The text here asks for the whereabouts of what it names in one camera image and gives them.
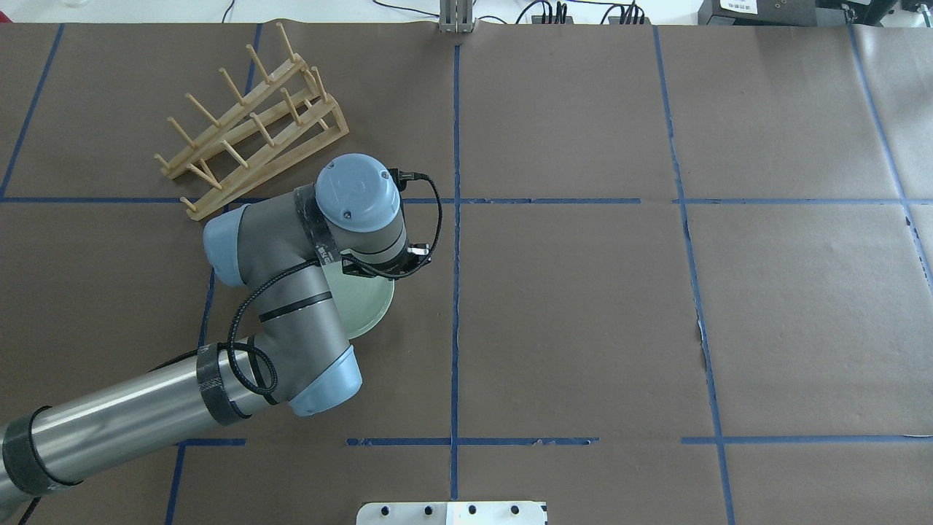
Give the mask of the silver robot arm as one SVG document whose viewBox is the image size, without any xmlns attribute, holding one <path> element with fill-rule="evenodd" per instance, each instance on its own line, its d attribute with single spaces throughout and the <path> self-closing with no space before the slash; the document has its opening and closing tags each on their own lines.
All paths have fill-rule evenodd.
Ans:
<svg viewBox="0 0 933 525">
<path fill-rule="evenodd" d="M 103 391 L 2 427 L 2 518 L 85 478 L 284 403 L 336 408 L 362 386 L 327 267 L 407 278 L 433 245 L 410 245 L 401 193 L 429 176 L 367 154 L 337 157 L 312 184 L 213 218 L 203 245 L 217 278 L 249 289 L 225 338 Z"/>
</svg>

